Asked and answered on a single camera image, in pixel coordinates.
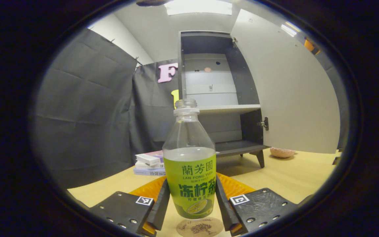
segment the book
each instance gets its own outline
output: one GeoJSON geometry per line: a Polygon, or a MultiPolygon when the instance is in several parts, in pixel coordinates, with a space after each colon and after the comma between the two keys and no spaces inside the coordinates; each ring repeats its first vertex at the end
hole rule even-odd
{"type": "Polygon", "coordinates": [[[137,161],[136,162],[136,169],[164,169],[164,163],[159,163],[157,165],[153,165],[153,166],[150,166],[150,165],[147,165],[146,163],[143,163],[141,161],[137,161]]]}
{"type": "Polygon", "coordinates": [[[154,166],[163,163],[163,151],[153,151],[136,155],[137,161],[143,162],[147,165],[154,166]]]}
{"type": "Polygon", "coordinates": [[[165,176],[166,171],[164,169],[137,169],[137,168],[134,168],[134,174],[150,175],[150,176],[165,176]]]}

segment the round coaster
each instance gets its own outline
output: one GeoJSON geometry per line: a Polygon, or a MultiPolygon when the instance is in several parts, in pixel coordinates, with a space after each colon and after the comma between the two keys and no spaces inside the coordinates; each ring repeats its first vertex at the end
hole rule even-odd
{"type": "Polygon", "coordinates": [[[176,226],[176,231],[183,237],[212,237],[223,229],[223,223],[212,217],[198,220],[186,219],[176,226]]]}

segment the lemon tea drink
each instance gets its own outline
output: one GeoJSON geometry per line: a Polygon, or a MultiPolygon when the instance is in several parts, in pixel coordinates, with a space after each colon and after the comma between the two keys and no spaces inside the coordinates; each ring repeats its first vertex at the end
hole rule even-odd
{"type": "Polygon", "coordinates": [[[176,102],[176,122],[163,146],[170,194],[187,219],[208,216],[215,200],[215,144],[198,121],[196,106],[193,99],[176,102]]]}

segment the bottle neck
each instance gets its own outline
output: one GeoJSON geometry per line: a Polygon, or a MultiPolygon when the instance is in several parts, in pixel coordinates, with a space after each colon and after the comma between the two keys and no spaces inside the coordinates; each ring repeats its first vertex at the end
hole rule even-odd
{"type": "Polygon", "coordinates": [[[197,114],[177,114],[176,122],[196,122],[198,121],[197,114]]]}

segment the open cabinet door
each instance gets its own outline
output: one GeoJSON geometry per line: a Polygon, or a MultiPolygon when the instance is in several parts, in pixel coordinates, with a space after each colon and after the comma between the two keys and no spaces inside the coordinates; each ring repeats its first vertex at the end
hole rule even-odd
{"type": "Polygon", "coordinates": [[[230,33],[259,96],[264,145],[334,153],[340,134],[336,93],[321,64],[280,27],[241,10],[230,33]]]}

